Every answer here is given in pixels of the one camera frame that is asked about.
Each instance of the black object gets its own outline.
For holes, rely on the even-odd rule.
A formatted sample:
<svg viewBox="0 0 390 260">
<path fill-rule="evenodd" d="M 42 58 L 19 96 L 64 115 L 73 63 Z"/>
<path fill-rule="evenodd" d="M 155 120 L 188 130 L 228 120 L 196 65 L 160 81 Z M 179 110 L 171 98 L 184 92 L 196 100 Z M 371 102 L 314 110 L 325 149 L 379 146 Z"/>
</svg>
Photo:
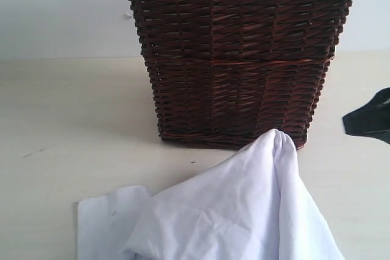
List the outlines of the black object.
<svg viewBox="0 0 390 260">
<path fill-rule="evenodd" d="M 380 139 L 390 144 L 390 88 L 385 88 L 365 106 L 342 119 L 346 133 Z"/>
</svg>

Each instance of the wall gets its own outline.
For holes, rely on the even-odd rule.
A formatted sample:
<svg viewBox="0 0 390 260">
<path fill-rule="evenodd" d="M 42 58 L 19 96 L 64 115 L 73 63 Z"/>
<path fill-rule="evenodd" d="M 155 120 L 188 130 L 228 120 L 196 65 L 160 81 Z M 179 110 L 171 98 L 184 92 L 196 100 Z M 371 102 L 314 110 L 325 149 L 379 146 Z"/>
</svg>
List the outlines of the wall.
<svg viewBox="0 0 390 260">
<path fill-rule="evenodd" d="M 0 59 L 140 54 L 127 0 L 0 0 Z M 390 49 L 390 0 L 355 0 L 339 51 Z"/>
</svg>

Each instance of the white cloth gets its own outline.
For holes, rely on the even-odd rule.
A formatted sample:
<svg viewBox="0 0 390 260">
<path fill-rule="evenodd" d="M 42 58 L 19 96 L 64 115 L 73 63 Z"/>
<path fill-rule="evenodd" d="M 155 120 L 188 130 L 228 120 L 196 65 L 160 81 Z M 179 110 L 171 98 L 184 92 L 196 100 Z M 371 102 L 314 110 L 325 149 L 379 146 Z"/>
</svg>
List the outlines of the white cloth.
<svg viewBox="0 0 390 260">
<path fill-rule="evenodd" d="M 114 194 L 80 203 L 79 260 L 343 259 L 278 130 L 154 197 Z"/>
</svg>

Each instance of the wicker weave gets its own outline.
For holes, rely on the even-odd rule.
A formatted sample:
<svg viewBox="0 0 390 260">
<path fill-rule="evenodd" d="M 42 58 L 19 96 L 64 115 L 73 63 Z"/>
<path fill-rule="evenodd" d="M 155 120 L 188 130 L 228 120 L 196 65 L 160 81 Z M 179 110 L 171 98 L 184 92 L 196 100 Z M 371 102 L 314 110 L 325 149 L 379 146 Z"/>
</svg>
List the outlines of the wicker weave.
<svg viewBox="0 0 390 260">
<path fill-rule="evenodd" d="M 130 0 L 164 141 L 297 147 L 352 0 Z"/>
</svg>

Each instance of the white table surface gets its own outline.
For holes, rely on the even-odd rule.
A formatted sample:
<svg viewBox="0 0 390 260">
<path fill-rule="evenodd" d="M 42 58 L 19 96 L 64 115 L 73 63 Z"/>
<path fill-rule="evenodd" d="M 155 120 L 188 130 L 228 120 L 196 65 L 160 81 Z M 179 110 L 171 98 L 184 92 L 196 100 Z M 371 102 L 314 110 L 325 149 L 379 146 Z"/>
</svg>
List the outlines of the white table surface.
<svg viewBox="0 0 390 260">
<path fill-rule="evenodd" d="M 390 259 L 390 146 L 341 122 L 390 86 L 389 65 L 390 52 L 339 54 L 299 151 L 346 259 Z M 75 259 L 77 201 L 158 192 L 232 154 L 163 144 L 156 123 L 140 58 L 0 62 L 0 259 Z"/>
</svg>

